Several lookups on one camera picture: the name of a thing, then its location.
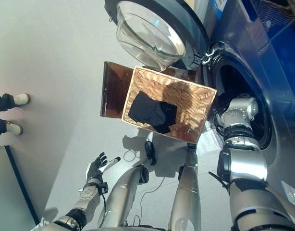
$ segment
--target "white floor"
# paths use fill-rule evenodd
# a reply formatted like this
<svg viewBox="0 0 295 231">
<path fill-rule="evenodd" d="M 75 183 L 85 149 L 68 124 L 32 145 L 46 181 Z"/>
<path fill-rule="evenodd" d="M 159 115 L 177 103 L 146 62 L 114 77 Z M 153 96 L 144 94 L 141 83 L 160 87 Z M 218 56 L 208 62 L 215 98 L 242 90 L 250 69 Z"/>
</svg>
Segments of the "white floor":
<svg viewBox="0 0 295 231">
<path fill-rule="evenodd" d="M 49 220 L 73 206 L 86 166 L 100 152 L 122 159 L 104 175 L 110 189 L 143 154 L 146 132 L 99 116 L 103 62 L 139 64 L 117 43 L 116 26 L 103 5 L 102 0 L 0 0 L 0 94 L 31 95 L 30 104 L 0 113 L 24 127 L 21 136 L 1 135 L 0 146 L 11 146 L 38 216 Z M 128 223 L 140 214 L 144 192 L 165 177 L 143 199 L 142 224 L 166 229 L 185 143 L 155 135 L 153 142 L 158 164 L 150 182 L 138 187 Z M 218 160 L 210 143 L 210 132 L 204 132 L 198 146 L 202 230 L 229 230 L 229 196 L 207 173 L 216 170 Z M 101 208 L 86 229 L 95 227 Z"/>
</svg>

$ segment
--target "silver robot limb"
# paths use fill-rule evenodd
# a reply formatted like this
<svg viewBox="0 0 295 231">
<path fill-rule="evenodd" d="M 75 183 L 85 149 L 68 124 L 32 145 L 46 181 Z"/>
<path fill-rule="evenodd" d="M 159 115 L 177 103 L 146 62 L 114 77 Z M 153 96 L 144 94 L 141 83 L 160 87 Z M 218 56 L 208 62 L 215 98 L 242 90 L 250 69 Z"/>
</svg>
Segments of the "silver robot limb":
<svg viewBox="0 0 295 231">
<path fill-rule="evenodd" d="M 169 222 L 170 231 L 200 231 L 201 206 L 197 180 L 197 155 L 189 150 L 180 168 L 179 184 Z"/>
<path fill-rule="evenodd" d="M 295 231 L 281 202 L 267 190 L 267 164 L 250 125 L 257 112 L 254 98 L 237 98 L 221 116 L 224 143 L 217 174 L 228 183 L 232 231 Z"/>
</svg>

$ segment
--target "white shoe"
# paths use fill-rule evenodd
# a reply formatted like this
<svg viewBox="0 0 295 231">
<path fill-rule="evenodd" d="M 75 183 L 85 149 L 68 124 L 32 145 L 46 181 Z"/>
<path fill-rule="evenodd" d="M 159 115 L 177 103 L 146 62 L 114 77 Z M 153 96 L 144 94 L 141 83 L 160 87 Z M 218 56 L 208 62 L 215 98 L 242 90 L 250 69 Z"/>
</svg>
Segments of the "white shoe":
<svg viewBox="0 0 295 231">
<path fill-rule="evenodd" d="M 30 96 L 25 93 L 16 95 L 14 96 L 14 102 L 16 106 L 27 104 L 30 102 Z"/>
<path fill-rule="evenodd" d="M 7 132 L 12 133 L 13 135 L 20 135 L 23 132 L 23 128 L 17 124 L 13 124 L 10 121 L 7 122 Z"/>
</svg>

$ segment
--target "laundry basket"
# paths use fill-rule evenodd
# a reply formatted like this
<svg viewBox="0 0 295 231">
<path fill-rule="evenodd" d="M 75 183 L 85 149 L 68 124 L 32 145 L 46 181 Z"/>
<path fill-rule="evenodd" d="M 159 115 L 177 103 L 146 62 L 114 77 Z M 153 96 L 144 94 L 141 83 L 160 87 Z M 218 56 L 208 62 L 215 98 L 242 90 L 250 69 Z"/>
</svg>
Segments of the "laundry basket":
<svg viewBox="0 0 295 231">
<path fill-rule="evenodd" d="M 162 135 L 197 143 L 215 98 L 215 89 L 136 66 L 128 89 L 122 121 L 158 133 L 151 125 L 135 122 L 128 116 L 131 105 L 140 91 L 153 100 L 177 106 L 175 124 L 169 127 L 170 132 Z"/>
</svg>

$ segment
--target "washing machine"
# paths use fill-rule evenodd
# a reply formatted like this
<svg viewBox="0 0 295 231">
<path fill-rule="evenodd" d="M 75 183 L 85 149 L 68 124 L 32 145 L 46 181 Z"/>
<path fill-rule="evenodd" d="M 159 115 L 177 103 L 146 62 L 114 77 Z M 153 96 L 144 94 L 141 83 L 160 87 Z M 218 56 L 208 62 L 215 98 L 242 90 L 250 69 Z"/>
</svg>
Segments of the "washing machine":
<svg viewBox="0 0 295 231">
<path fill-rule="evenodd" d="M 231 99 L 255 97 L 267 181 L 284 196 L 295 190 L 295 1 L 105 0 L 105 9 L 136 59 L 196 69 L 217 89 L 210 118 L 220 135 L 217 116 Z"/>
</svg>

